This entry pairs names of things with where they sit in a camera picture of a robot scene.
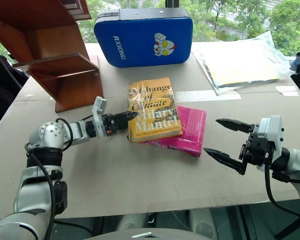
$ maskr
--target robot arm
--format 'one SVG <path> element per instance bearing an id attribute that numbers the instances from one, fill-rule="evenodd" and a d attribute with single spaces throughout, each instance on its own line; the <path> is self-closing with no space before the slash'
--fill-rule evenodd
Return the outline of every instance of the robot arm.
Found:
<path id="1" fill-rule="evenodd" d="M 204 150 L 218 162 L 235 169 L 244 175 L 248 164 L 256 165 L 265 173 L 265 185 L 270 201 L 276 207 L 300 217 L 300 213 L 293 212 L 280 206 L 272 197 L 270 188 L 270 170 L 272 177 L 285 183 L 292 183 L 300 196 L 300 150 L 288 150 L 283 147 L 284 128 L 281 116 L 262 118 L 260 124 L 247 124 L 233 119 L 217 119 L 219 124 L 233 130 L 249 134 L 248 140 L 242 145 L 237 161 L 224 152 L 204 148 Z"/>
<path id="2" fill-rule="evenodd" d="M 103 114 L 105 107 L 106 100 L 98 96 L 89 116 L 92 120 L 68 123 L 58 118 L 42 124 L 30 135 L 25 145 L 27 165 L 14 200 L 14 213 L 0 220 L 0 240 L 49 239 L 54 216 L 68 204 L 67 184 L 61 181 L 63 151 L 90 138 L 103 138 L 126 129 L 128 121 L 138 115 L 132 111 Z"/>

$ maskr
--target blue case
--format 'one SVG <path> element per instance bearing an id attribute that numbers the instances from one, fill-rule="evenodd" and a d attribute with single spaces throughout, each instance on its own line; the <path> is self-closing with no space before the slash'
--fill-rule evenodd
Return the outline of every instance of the blue case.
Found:
<path id="1" fill-rule="evenodd" d="M 99 13 L 94 34 L 115 67 L 179 64 L 189 58 L 193 22 L 182 8 L 113 9 Z"/>

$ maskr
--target white tabletop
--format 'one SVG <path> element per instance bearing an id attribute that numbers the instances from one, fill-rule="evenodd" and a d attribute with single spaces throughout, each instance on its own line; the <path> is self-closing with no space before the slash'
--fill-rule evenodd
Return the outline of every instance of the white tabletop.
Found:
<path id="1" fill-rule="evenodd" d="M 195 51 L 199 43 L 194 43 Z M 127 110 L 129 82 L 170 77 L 175 94 L 203 91 L 209 97 L 178 104 L 207 112 L 203 145 L 237 159 L 247 134 L 230 131 L 218 118 L 256 123 L 281 115 L 284 146 L 300 149 L 300 91 L 284 96 L 276 86 L 284 81 L 241 88 L 236 99 L 211 97 L 212 87 L 193 55 L 183 64 L 116 68 L 108 64 L 98 44 L 86 45 L 97 54 L 107 99 L 105 112 Z M 41 123 L 57 117 L 74 122 L 91 114 L 85 106 L 59 114 L 55 101 L 30 78 L 0 122 L 0 218 L 13 212 L 13 201 L 22 170 L 26 167 L 24 144 Z M 221 165 L 204 151 L 200 158 L 155 146 L 130 143 L 127 132 L 72 146 L 63 154 L 63 180 L 68 185 L 68 207 L 59 217 L 96 217 L 180 209 L 230 206 L 268 200 L 264 176 L 249 165 L 245 176 Z M 277 200 L 297 199 L 289 183 L 271 182 Z"/>

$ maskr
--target yellow book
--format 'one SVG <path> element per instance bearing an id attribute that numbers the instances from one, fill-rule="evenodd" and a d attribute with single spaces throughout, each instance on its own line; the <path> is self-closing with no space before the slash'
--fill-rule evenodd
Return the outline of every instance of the yellow book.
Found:
<path id="1" fill-rule="evenodd" d="M 128 110 L 139 113 L 128 122 L 128 139 L 133 143 L 182 134 L 168 77 L 132 82 L 128 88 Z"/>

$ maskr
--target book cover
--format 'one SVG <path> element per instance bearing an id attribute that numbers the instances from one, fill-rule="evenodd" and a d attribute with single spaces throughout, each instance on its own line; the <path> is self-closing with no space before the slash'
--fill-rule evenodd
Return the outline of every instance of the book cover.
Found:
<path id="1" fill-rule="evenodd" d="M 175 149 L 200 157 L 204 141 L 207 113 L 203 110 L 177 106 L 182 125 L 182 135 L 146 141 L 143 144 Z"/>
<path id="2" fill-rule="evenodd" d="M 128 110 L 139 115 L 128 123 L 128 139 L 141 143 L 182 134 L 182 126 L 168 77 L 132 82 Z"/>

